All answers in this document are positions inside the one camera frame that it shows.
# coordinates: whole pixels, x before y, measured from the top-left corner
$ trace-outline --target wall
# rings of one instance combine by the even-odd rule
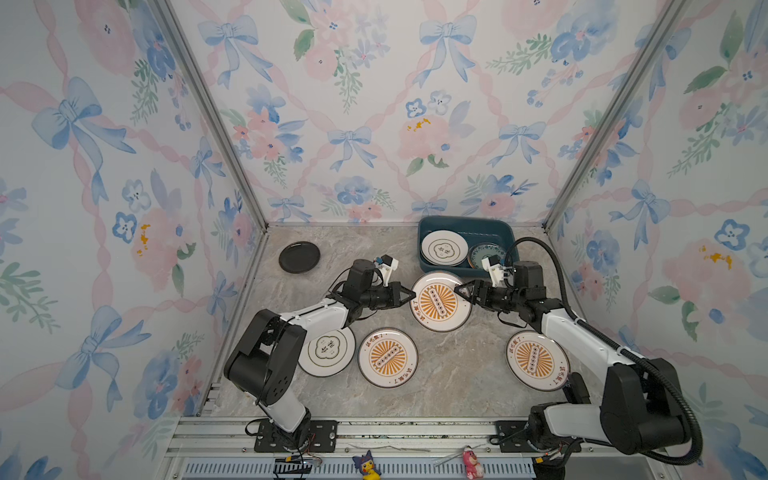
[[[542,220],[664,3],[171,1],[285,223]]]
[[[0,58],[0,478],[153,478],[255,228],[140,0],[6,2]]]
[[[586,318],[677,369],[697,480],[768,478],[767,15],[692,2],[551,230]]]

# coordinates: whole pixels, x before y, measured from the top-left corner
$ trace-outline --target black plate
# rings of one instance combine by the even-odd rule
[[[288,273],[304,273],[320,261],[320,249],[311,242],[291,243],[280,252],[280,268]]]

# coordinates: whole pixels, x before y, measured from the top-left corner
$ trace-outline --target white plate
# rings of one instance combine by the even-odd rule
[[[447,272],[430,272],[416,280],[411,313],[423,326],[436,332],[450,332],[464,325],[472,304],[453,291],[462,280]]]
[[[435,265],[458,265],[464,261],[468,252],[467,240],[450,230],[434,231],[422,240],[422,254]]]
[[[563,349],[548,336],[524,331],[507,343],[509,368],[532,389],[552,392],[563,388],[571,366]]]
[[[348,327],[304,343],[299,366],[311,376],[327,377],[346,368],[355,356],[355,335]]]
[[[413,378],[419,351],[411,337],[397,329],[372,332],[362,341],[357,355],[366,380],[385,389],[401,386]]]

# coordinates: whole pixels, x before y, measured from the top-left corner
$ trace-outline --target marble countertop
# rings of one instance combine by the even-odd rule
[[[542,229],[513,230],[517,238],[533,236],[549,241]],[[285,246],[298,240],[315,243],[321,258],[313,270],[293,275],[280,269],[277,257]],[[392,280],[411,287],[423,275],[416,251],[416,227],[270,228],[237,338],[261,309],[287,312],[317,303],[333,279],[356,258],[372,260],[386,253],[395,257],[399,268]],[[548,294],[559,296],[557,277],[546,252],[533,243],[523,243],[519,253],[523,260],[542,265]],[[505,347],[520,329],[501,324],[494,313],[475,307],[463,326],[448,333],[421,326],[407,306],[378,312],[351,326],[357,346],[369,333],[384,327],[402,330],[417,345],[419,365],[412,379],[393,389],[376,387],[362,376],[357,355],[341,373],[325,379],[296,368],[292,387],[313,416],[527,416],[532,405],[564,401],[562,391],[539,392],[515,377],[507,364]],[[226,379],[222,379],[216,404],[215,416],[260,414],[252,400]]]

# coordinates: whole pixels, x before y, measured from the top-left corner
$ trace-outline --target electrical wire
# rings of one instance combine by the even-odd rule
[[[508,440],[512,440],[520,435],[524,435],[525,432],[526,432],[525,429],[520,429],[517,432],[512,433],[511,435],[503,436],[501,438],[498,437],[497,435],[493,435],[490,439],[488,439],[488,443],[490,443],[491,445],[501,445],[502,443],[507,442]]]
[[[519,329],[524,329],[524,328],[528,327],[527,325],[518,325],[517,323],[505,322],[504,320],[502,320],[502,313],[501,312],[497,312],[496,313],[496,318],[498,319],[499,322],[504,323],[505,325],[514,326],[514,327],[517,327]]]
[[[579,318],[579,316],[574,313],[573,309],[568,304],[568,292],[566,292],[565,290],[565,279],[563,277],[563,267],[560,264],[560,260],[558,260],[557,256],[554,254],[554,251],[549,247],[549,245],[546,244],[546,242],[534,237],[518,238],[517,240],[515,240],[512,246],[509,247],[509,250],[507,250],[507,254],[505,256],[505,265],[511,264],[511,256],[512,256],[512,252],[514,251],[514,248],[516,248],[518,244],[523,242],[533,242],[540,245],[542,248],[544,248],[544,250],[547,251],[547,253],[549,254],[549,257],[552,258],[552,263],[554,264],[554,271],[558,275],[561,301],[563,303],[563,308],[568,313],[568,315],[576,322],[577,325],[586,329],[589,333],[591,333],[592,335],[596,336],[598,339],[608,344],[608,346],[610,346],[612,349],[618,350],[621,347],[621,345],[613,341],[610,337],[603,334],[600,330],[594,328],[592,325],[587,323],[586,320]],[[509,281],[507,280],[506,276],[504,278],[504,281],[507,284],[507,286],[510,286],[510,287],[512,286],[509,284]],[[680,393],[680,390],[662,372],[660,372],[652,363],[648,362],[645,358],[641,358],[635,355],[629,349],[626,349],[626,348],[621,349],[620,353],[622,356],[627,357],[629,360],[631,360],[635,364],[642,367],[643,370],[645,370],[645,372],[647,372],[647,374],[650,377],[653,377],[670,393],[670,396],[679,405],[680,410],[682,410],[683,417],[685,418],[685,421],[687,422],[688,427],[690,428],[691,443],[690,443],[690,448],[688,449],[688,453],[686,453],[685,455],[681,457],[670,457],[668,455],[662,455],[656,452],[643,452],[643,455],[647,456],[648,458],[652,458],[653,460],[667,463],[669,465],[691,465],[695,463],[695,461],[698,460],[699,457],[701,457],[701,452],[703,451],[703,437],[701,435],[701,427],[699,426],[699,422],[696,419],[696,416],[694,415],[694,411],[688,405],[688,402],[683,397],[683,394]]]
[[[550,458],[545,455],[543,457],[540,457],[542,462],[536,463],[535,465],[540,468],[563,468],[563,466],[565,466],[565,463],[573,454],[576,446],[580,445],[583,441],[584,441],[583,439],[576,439],[573,442],[569,443],[567,447],[565,447],[565,452],[563,452],[562,457]]]
[[[520,237],[512,244],[511,247],[509,247],[509,250],[507,250],[507,255],[504,258],[504,265],[512,265],[512,252],[515,251],[515,248],[520,243],[524,242],[533,242],[539,245],[541,248],[547,251],[549,254],[549,257],[552,259],[552,263],[554,264],[554,271],[558,275],[558,283],[560,285],[560,300],[563,303],[563,308],[565,308],[565,311],[568,312],[568,315],[571,316],[572,319],[576,320],[578,318],[578,315],[576,315],[571,308],[571,305],[568,303],[568,291],[565,289],[565,278],[563,277],[563,267],[560,264],[560,260],[558,260],[558,257],[554,254],[554,251],[549,247],[549,245],[546,244],[543,240],[539,240],[535,237]],[[509,283],[509,279],[507,276],[504,277],[504,283],[507,284],[507,286],[512,286]]]
[[[346,272],[349,272],[351,269],[352,269],[352,267],[350,267],[350,268],[348,268],[348,269],[346,269],[346,270],[342,270],[342,272],[341,272],[341,273],[339,273],[339,275],[338,275],[338,276],[337,276],[337,277],[336,277],[336,278],[333,280],[333,282],[331,282],[331,286],[329,286],[329,287],[328,287],[328,293],[333,293],[334,291],[336,291],[336,290],[339,288],[339,285],[336,285],[336,287],[334,287],[334,286],[333,286],[333,284],[334,284],[334,283],[336,283],[336,281],[337,281],[339,278],[341,278],[341,276],[342,276],[344,273],[346,273]]]
[[[248,435],[249,437],[255,437],[256,435],[259,435],[258,431],[256,431],[255,433],[249,432],[248,431],[248,427],[250,426],[250,424],[252,424],[254,422],[262,422],[263,420],[268,420],[268,419],[269,419],[269,417],[259,417],[258,419],[253,419],[250,422],[246,423],[245,424],[245,434]]]

